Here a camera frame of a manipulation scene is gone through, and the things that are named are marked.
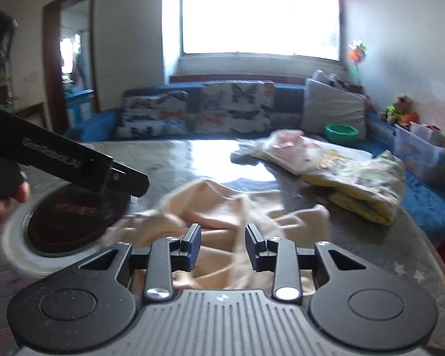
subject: bright window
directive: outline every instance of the bright window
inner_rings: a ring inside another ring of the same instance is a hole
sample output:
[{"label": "bright window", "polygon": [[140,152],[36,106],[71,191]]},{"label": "bright window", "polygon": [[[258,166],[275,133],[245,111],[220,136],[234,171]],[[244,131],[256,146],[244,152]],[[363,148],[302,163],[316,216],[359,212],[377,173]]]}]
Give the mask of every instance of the bright window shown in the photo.
[{"label": "bright window", "polygon": [[183,0],[185,53],[339,60],[339,0]]},{"label": "bright window", "polygon": [[81,49],[81,36],[76,34],[73,38],[74,41],[66,37],[60,42],[61,57],[63,58],[63,65],[61,66],[62,73],[72,72],[74,54],[79,53],[79,49]]}]

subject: plush toy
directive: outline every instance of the plush toy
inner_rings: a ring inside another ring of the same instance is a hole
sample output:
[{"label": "plush toy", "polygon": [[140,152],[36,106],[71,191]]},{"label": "plush toy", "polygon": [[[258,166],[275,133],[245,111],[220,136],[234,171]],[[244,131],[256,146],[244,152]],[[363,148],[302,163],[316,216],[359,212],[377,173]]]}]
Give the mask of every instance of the plush toy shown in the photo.
[{"label": "plush toy", "polygon": [[403,115],[411,113],[412,99],[407,95],[397,97],[396,101],[386,108],[386,121],[393,126],[401,121]]},{"label": "plush toy", "polygon": [[416,112],[411,112],[409,114],[402,115],[399,124],[402,127],[410,128],[412,123],[419,123],[420,117]]}]

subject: star pattern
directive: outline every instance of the star pattern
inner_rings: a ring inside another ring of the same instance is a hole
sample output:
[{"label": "star pattern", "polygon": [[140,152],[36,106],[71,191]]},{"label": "star pattern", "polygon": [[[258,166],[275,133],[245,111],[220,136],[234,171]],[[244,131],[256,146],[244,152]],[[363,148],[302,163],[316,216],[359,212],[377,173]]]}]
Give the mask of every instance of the star pattern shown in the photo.
[{"label": "star pattern", "polygon": [[405,265],[400,265],[398,263],[394,263],[394,271],[397,273],[399,277],[402,277],[402,274],[406,274],[404,270]]},{"label": "star pattern", "polygon": [[424,273],[422,273],[421,271],[415,271],[414,278],[417,280],[418,283],[425,281]]}]

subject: window frame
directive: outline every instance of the window frame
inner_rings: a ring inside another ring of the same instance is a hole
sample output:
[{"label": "window frame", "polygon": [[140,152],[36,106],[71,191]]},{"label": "window frame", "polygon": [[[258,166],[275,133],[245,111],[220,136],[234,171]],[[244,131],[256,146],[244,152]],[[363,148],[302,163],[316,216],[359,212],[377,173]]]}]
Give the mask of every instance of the window frame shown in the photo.
[{"label": "window frame", "polygon": [[267,57],[278,59],[290,59],[300,61],[322,61],[333,65],[342,65],[344,62],[344,55],[342,53],[342,44],[344,44],[344,20],[343,20],[343,4],[342,0],[338,0],[339,4],[339,28],[340,28],[340,42],[338,46],[339,60],[325,59],[314,56],[303,56],[295,53],[291,55],[280,55],[276,53],[250,53],[250,52],[208,52],[208,53],[186,53],[183,47],[183,0],[180,0],[180,58],[204,58],[204,57],[218,57],[218,56],[240,56],[240,57]]}]

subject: dark round mat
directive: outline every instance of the dark round mat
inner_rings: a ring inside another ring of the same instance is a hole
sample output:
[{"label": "dark round mat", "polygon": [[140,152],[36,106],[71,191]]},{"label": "dark round mat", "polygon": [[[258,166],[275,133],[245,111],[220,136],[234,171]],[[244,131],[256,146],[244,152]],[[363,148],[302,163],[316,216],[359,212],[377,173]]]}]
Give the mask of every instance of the dark round mat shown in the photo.
[{"label": "dark round mat", "polygon": [[30,213],[27,235],[38,251],[67,254],[101,237],[128,209],[131,196],[103,189],[94,193],[68,185],[45,198]]}]

